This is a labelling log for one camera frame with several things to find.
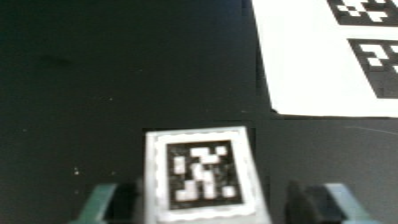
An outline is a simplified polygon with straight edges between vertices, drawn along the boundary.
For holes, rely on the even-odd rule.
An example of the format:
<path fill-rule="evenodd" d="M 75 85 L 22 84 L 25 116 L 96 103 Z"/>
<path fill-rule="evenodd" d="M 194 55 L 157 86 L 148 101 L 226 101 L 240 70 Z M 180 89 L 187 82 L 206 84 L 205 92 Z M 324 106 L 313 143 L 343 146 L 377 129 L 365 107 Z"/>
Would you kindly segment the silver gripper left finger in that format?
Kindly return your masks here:
<path fill-rule="evenodd" d="M 139 188 L 134 183 L 100 184 L 70 224 L 139 224 Z"/>

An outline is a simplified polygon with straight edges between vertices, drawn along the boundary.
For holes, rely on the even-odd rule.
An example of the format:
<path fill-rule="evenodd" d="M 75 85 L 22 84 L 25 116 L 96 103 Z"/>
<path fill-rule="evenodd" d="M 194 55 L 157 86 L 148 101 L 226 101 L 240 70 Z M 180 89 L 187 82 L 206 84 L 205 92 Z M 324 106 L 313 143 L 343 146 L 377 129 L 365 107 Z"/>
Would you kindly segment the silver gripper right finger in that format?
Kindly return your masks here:
<path fill-rule="evenodd" d="M 357 201 L 343 183 L 286 188 L 285 224 L 384 224 Z"/>

